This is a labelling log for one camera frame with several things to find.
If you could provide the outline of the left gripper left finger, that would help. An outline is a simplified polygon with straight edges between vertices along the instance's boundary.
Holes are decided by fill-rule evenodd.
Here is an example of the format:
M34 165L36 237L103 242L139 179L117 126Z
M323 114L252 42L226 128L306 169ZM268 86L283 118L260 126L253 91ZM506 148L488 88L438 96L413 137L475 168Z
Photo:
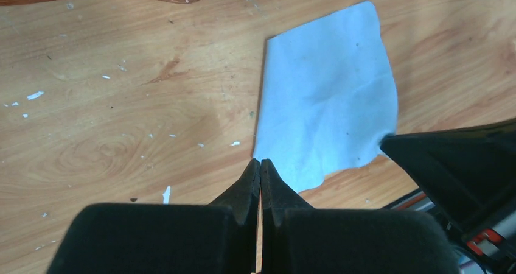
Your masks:
M49 273L252 273L260 163L207 205L97 203L72 221Z

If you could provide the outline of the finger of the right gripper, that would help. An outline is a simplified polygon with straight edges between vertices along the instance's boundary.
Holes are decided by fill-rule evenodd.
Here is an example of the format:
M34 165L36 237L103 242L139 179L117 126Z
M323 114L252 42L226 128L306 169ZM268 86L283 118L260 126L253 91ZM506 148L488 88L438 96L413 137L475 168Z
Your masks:
M466 236L515 211L515 119L387 136L380 148Z

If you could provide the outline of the light blue cleaning cloth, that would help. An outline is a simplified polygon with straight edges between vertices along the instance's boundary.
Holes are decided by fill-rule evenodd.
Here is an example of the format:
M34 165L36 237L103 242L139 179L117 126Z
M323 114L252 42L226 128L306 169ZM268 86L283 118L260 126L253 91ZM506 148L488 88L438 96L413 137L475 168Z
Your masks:
M373 3L290 29L265 50L254 158L302 192L380 154L396 132L398 98Z

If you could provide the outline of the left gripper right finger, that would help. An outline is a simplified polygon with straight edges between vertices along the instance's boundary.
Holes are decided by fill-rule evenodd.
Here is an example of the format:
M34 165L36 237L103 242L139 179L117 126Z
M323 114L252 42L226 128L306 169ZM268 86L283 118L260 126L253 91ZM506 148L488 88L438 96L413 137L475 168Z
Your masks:
M263 273L459 273L441 226L421 211L316 209L261 163Z

